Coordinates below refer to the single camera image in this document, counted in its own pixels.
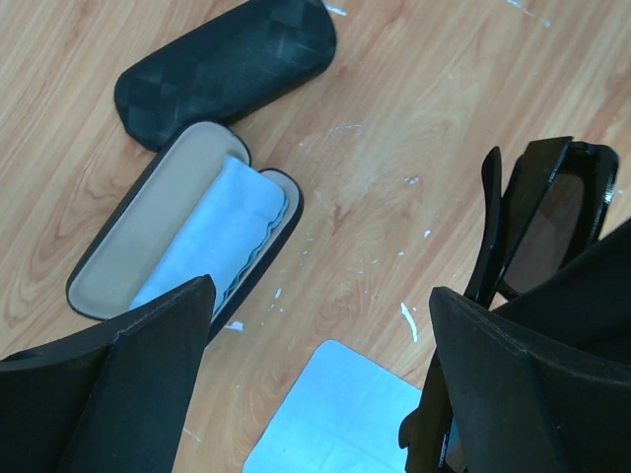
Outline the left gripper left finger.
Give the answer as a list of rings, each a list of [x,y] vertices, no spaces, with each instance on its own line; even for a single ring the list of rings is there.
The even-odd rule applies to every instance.
[[[3,359],[2,471],[172,471],[214,298],[197,277]]]

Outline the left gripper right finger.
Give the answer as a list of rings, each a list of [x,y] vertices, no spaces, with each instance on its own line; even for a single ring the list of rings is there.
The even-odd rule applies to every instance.
[[[430,314],[469,471],[629,471],[629,365],[449,288],[433,290]]]

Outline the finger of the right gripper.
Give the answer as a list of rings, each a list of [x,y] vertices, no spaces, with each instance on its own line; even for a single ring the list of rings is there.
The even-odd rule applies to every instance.
[[[556,342],[630,363],[630,228],[620,226],[554,277],[494,312]]]

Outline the black sunglasses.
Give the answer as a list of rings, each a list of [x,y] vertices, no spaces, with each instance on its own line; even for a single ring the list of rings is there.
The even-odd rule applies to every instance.
[[[458,294],[495,313],[605,238],[601,228],[617,169],[609,147],[559,137],[529,143],[504,179],[500,151],[491,150],[481,168],[482,242],[467,287]],[[450,450],[460,453],[471,472],[437,347],[420,404],[400,426],[399,445],[409,472],[449,471]]]

